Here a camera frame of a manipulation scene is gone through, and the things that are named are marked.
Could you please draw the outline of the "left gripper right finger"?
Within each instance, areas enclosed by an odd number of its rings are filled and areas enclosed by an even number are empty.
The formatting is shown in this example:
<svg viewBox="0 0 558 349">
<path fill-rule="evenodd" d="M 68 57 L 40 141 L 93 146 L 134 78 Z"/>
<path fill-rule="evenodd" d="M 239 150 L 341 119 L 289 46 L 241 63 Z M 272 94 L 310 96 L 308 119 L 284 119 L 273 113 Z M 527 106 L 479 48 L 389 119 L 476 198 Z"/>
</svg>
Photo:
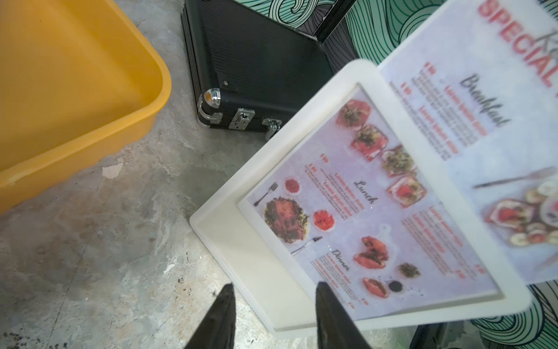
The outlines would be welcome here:
<svg viewBox="0 0 558 349">
<path fill-rule="evenodd" d="M 331 287 L 319 282 L 315 292 L 318 347 L 371 349 Z"/>
</svg>

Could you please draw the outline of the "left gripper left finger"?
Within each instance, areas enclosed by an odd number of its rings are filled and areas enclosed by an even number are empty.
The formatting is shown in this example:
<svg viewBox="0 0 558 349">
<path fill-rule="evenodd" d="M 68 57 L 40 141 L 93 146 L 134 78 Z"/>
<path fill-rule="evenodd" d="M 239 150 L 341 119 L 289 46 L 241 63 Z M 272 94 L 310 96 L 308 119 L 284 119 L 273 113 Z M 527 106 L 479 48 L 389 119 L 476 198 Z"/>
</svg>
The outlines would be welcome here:
<svg viewBox="0 0 558 349">
<path fill-rule="evenodd" d="M 236 302 L 232 284 L 223 286 L 185 349 L 233 349 Z"/>
</svg>

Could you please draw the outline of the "pink dessert menu sheet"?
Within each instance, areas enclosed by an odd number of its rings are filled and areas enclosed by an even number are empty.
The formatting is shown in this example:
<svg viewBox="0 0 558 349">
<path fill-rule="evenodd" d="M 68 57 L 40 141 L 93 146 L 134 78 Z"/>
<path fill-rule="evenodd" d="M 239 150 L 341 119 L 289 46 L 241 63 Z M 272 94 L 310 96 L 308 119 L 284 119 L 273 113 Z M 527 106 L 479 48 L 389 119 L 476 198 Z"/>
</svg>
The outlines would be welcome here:
<svg viewBox="0 0 558 349">
<path fill-rule="evenodd" d="M 448 1 L 380 67 L 349 64 L 319 125 L 238 209 L 308 295 L 354 320 L 472 301 L 523 311 L 557 251 L 557 22 L 537 1 Z"/>
</svg>

